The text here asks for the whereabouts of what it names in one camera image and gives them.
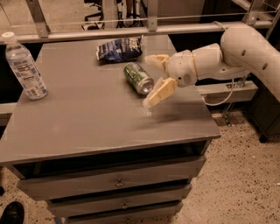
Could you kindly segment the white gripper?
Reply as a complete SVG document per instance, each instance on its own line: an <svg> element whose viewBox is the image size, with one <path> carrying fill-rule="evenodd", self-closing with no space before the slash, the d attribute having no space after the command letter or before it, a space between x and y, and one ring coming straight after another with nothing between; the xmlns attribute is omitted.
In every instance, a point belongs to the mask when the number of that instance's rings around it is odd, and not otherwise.
<svg viewBox="0 0 280 224"><path fill-rule="evenodd" d="M176 52L171 57L168 54L148 55L144 58L148 65L154 66L162 71L165 70L171 78L159 78L154 88L143 100L145 108L152 108L164 99L171 96L177 85L184 88L194 85L197 81L197 73L193 54L189 50Z"/></svg>

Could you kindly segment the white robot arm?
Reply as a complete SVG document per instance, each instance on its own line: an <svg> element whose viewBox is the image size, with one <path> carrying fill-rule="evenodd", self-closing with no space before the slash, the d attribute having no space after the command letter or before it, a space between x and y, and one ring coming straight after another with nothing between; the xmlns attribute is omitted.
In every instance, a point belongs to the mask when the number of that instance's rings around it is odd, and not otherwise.
<svg viewBox="0 0 280 224"><path fill-rule="evenodd" d="M147 109L175 92L204 79L218 81L254 74L280 100L280 52L256 29L243 24L227 28L219 44L193 51L184 50L172 56L148 55L145 62L163 71L143 101Z"/></svg>

